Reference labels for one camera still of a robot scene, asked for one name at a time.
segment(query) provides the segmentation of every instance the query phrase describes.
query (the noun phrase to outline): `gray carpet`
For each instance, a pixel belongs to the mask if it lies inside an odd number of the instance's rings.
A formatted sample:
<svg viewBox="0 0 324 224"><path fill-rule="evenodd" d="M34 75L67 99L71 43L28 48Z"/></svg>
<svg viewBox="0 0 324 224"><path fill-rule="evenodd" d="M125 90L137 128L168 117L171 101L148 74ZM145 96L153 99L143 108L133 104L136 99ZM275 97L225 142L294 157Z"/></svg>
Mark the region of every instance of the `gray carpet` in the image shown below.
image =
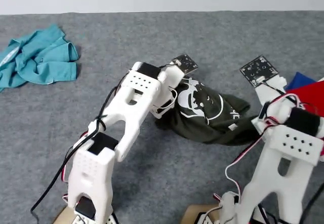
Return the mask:
<svg viewBox="0 0 324 224"><path fill-rule="evenodd" d="M74 82L26 85L0 93L0 222L35 223L29 209L60 166L110 89L136 61L168 63L188 53L200 66L193 76L260 110L238 69L263 54L287 80L300 71L324 77L324 12L170 12L0 16L0 48L51 23L80 47ZM114 133L120 134L121 127ZM230 174L244 186L262 149L258 145ZM113 207L121 223L179 223L190 204L215 203L212 193L235 190L224 168L243 147L204 145L163 132L149 116L128 157L116 164ZM324 181L313 172L304 201ZM64 206L57 181L36 210L51 223ZM324 196L307 223L323 223ZM265 206L276 212L275 196Z"/></svg>

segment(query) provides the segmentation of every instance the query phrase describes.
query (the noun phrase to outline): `cardboard base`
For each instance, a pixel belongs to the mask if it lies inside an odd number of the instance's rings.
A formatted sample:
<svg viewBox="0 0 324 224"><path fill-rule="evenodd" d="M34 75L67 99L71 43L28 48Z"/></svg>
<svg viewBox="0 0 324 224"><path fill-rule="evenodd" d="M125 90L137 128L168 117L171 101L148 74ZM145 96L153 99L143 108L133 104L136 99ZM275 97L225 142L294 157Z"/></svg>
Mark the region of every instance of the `cardboard base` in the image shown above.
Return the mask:
<svg viewBox="0 0 324 224"><path fill-rule="evenodd" d="M194 224L199 213L207 212L211 208L217 207L218 205L190 205L184 213L180 224ZM219 219L219 213L217 210L211 212L209 218L212 222ZM72 224L76 215L73 210L69 207L65 207L61 213L56 217L53 224Z"/></svg>
<svg viewBox="0 0 324 224"><path fill-rule="evenodd" d="M180 224L194 224L199 213L207 212L217 206L218 205L190 205L184 213ZM219 219L219 213L217 210L212 211L208 216L212 222Z"/></svg>
<svg viewBox="0 0 324 224"><path fill-rule="evenodd" d="M61 213L56 217L53 224L72 224L76 215L69 207L65 207Z"/></svg>

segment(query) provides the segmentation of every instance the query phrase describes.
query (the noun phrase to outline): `cable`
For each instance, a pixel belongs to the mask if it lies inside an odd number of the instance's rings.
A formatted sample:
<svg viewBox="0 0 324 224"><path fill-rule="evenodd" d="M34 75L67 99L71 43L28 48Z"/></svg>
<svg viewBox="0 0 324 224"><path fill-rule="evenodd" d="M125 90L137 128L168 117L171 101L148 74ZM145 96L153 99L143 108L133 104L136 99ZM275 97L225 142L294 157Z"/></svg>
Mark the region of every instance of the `cable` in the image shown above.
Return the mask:
<svg viewBox="0 0 324 224"><path fill-rule="evenodd" d="M308 202L308 204L306 205L302 216L300 217L300 221L299 224L303 224L305 219L307 218L309 211L311 209L311 207L313 206L313 204L315 203L315 201L319 198L319 196L321 195L321 193L324 190L324 183L321 184L321 186L318 188L318 190L316 191L316 193L313 195L313 197L310 199L310 201Z"/></svg>
<svg viewBox="0 0 324 224"><path fill-rule="evenodd" d="M315 105L313 105L311 103L301 103L301 105L304 105L304 104L311 106L314 109L314 113L316 115L318 115L318 108Z"/></svg>
<svg viewBox="0 0 324 224"><path fill-rule="evenodd" d="M234 219L234 217L235 217L235 215L234 215L234 216L232 216L232 218L230 218L230 219L226 220L226 221L224 222L224 224L226 224L226 223L230 222L231 220L233 220L233 219Z"/></svg>
<svg viewBox="0 0 324 224"><path fill-rule="evenodd" d="M269 87L269 88L272 88L273 90L276 90L278 93L280 93L281 96L285 95L286 93L273 87L273 86L270 86L266 81L262 83L263 85ZM294 104L296 104L296 101L294 101L293 99L291 98L287 98L289 101L293 102Z"/></svg>
<svg viewBox="0 0 324 224"><path fill-rule="evenodd" d="M223 208L223 206L222 205L219 205L219 206L214 207L214 208L210 209L209 211L207 211L206 214L205 214L205 216L204 216L204 218L202 219L202 223L205 222L206 217L209 215L209 213L211 213L212 211L215 211L215 210L219 210L221 208Z"/></svg>
<svg viewBox="0 0 324 224"><path fill-rule="evenodd" d="M273 221L274 221L274 224L278 224L277 218L276 218L273 214L271 214L271 213L268 212L268 211L266 211L265 213L267 213L269 216L272 217L272 219L273 219Z"/></svg>
<svg viewBox="0 0 324 224"><path fill-rule="evenodd" d="M219 196L218 194L216 194L216 193L213 194L213 198L216 199L216 200L218 200L219 202L222 201L222 197L220 197L220 196Z"/></svg>
<svg viewBox="0 0 324 224"><path fill-rule="evenodd" d="M176 64L165 64L165 65L159 66L159 68L162 69L162 68L168 67L168 66L176 66Z"/></svg>
<svg viewBox="0 0 324 224"><path fill-rule="evenodd" d="M282 223L282 224L291 224L291 223L286 222L286 221L284 221L284 220L282 220L282 219L280 219L280 218L278 219L278 222L279 222L279 223Z"/></svg>
<svg viewBox="0 0 324 224"><path fill-rule="evenodd" d="M81 139L83 136L85 136L88 133L88 131L86 130L85 132L83 132L80 136L79 139ZM64 159L67 157L67 154L69 153L69 151L73 149L73 146L70 146L69 149L66 151L65 157ZM66 166L67 164L64 166L62 172L61 172L61 181L64 183L68 183L68 181L65 180L65 173L66 173Z"/></svg>
<svg viewBox="0 0 324 224"><path fill-rule="evenodd" d="M90 140L92 137L95 136L95 134L99 131L99 118L102 117L102 113L103 110L105 109L111 95L113 94L113 92L116 90L116 86L109 92L105 102L103 103L103 105L101 106L101 109L99 111L98 116L96 117L96 129L89 135L87 135L86 138L84 138L64 159L62 165L60 166L59 170L56 172L56 174L54 175L52 181L50 182L50 184L47 186L47 188L45 189L45 191L43 192L43 194L40 196L40 198L35 202L35 204L31 207L30 209L30 213L35 217L35 219L37 220L37 223L39 223L39 218L38 216L33 212L36 207L42 202L42 200L44 199L44 197L48 194L48 192L51 190L51 188L53 187L55 181L57 180L58 176L60 175L60 173L62 172L63 168L65 167L66 163L69 161L69 159L74 155L74 153L84 144L86 143L88 140Z"/></svg>
<svg viewBox="0 0 324 224"><path fill-rule="evenodd" d="M264 135L264 133L266 132L267 129L269 129L270 127L273 127L275 125L268 125L267 127L265 127L265 129L263 130L263 132L260 134L260 137L252 144L250 144L248 147L246 147L235 159L234 161L232 161L232 163L230 165L228 165L225 168L225 176L228 180L232 181L233 183L235 183L236 187L237 187L237 191L238 191L238 202L240 203L241 200L241 188L238 184L237 181L235 181L234 179L230 178L227 174L227 170L234 166L235 164L237 164L252 148L255 147L256 144L258 144L258 142L262 139L262 136Z"/></svg>
<svg viewBox="0 0 324 224"><path fill-rule="evenodd" d="M172 87L169 87L169 89L171 89L171 91L174 91L176 93L175 97L173 98L173 100L167 106L159 107L158 109L166 109L166 108L170 107L171 105L173 105L174 102L176 101L176 99L178 97L178 92Z"/></svg>
<svg viewBox="0 0 324 224"><path fill-rule="evenodd" d="M267 218L267 215L264 213L264 209L263 209L262 205L258 204L258 207L259 207L260 213L265 221L265 224L270 224L269 219Z"/></svg>
<svg viewBox="0 0 324 224"><path fill-rule="evenodd" d="M118 92L118 90L119 90L119 87L120 87L120 85L121 85L121 83L122 83L122 81L124 80L124 78L128 75L128 73L130 73L130 70L128 70L128 72L121 78L121 80L119 81L119 83L117 84L117 87L116 87L116 90L115 90L115 96L116 96L116 94L117 94L117 92Z"/></svg>
<svg viewBox="0 0 324 224"><path fill-rule="evenodd" d="M67 194L62 196L62 200L67 204Z"/></svg>
<svg viewBox="0 0 324 224"><path fill-rule="evenodd" d="M86 224L86 222L81 218L81 216L76 215L77 217L79 217L79 220L81 220L83 222L83 224Z"/></svg>

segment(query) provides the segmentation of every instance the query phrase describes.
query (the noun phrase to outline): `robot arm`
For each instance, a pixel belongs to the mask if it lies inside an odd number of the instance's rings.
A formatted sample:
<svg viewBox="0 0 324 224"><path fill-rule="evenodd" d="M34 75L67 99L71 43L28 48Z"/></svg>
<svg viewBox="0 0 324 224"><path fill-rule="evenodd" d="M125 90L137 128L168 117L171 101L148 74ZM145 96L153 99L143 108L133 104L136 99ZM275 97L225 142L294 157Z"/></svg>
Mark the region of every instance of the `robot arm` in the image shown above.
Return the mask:
<svg viewBox="0 0 324 224"><path fill-rule="evenodd" d="M104 109L99 132L75 153L68 179L68 206L83 219L80 223L106 224L113 212L111 176L114 163L125 159L149 111L161 118L174 107L175 97L171 90L185 74L197 68L191 60L185 70L185 63L179 58L164 70L136 62ZM188 62L190 58L185 55L185 60ZM120 141L103 133L104 126L109 129L120 120L125 122L125 134ZM96 121L93 121L88 134L95 129Z"/></svg>
<svg viewBox="0 0 324 224"><path fill-rule="evenodd" d="M252 120L265 142L254 175L242 193L240 203L236 194L223 195L220 224L247 224L257 206L270 193L277 193L279 216L291 224L298 224L302 214L302 199L313 168L323 148L324 118L305 111L287 97L273 102L284 92L286 80L279 75L255 88L268 116L277 120L276 127L267 129L262 116ZM273 102L268 107L266 102ZM278 172L281 159L290 161L286 175Z"/></svg>

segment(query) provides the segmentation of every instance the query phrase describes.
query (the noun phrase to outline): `teal shirt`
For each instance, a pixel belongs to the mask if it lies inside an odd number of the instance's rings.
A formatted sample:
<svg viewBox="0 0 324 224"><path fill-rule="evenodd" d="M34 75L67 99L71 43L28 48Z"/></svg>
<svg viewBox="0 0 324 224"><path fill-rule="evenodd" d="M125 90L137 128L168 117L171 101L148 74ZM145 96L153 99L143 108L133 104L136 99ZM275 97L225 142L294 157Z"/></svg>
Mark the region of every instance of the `teal shirt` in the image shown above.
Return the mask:
<svg viewBox="0 0 324 224"><path fill-rule="evenodd" d="M52 25L33 34L12 39L0 53L0 92L28 81L50 84L76 80L75 46L64 39L64 32Z"/></svg>

